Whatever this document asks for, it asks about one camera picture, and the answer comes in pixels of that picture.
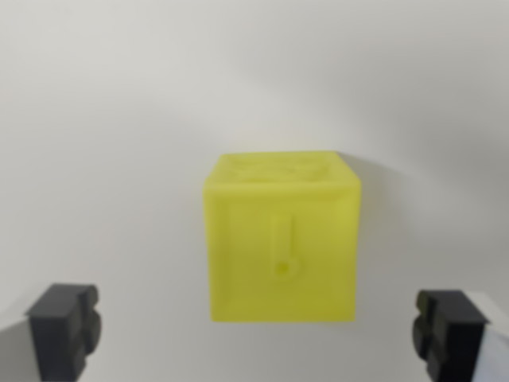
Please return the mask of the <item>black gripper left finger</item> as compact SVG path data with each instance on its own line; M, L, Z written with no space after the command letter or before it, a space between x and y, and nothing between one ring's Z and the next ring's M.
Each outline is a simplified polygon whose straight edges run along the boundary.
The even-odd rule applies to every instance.
M1 309L2 381L77 381L101 336L94 284L40 283Z

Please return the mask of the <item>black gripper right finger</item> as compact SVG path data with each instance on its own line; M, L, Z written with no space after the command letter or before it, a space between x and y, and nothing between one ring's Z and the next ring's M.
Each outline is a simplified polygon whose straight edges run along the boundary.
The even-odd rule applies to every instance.
M508 313L482 292L420 290L414 349L432 381L507 381Z

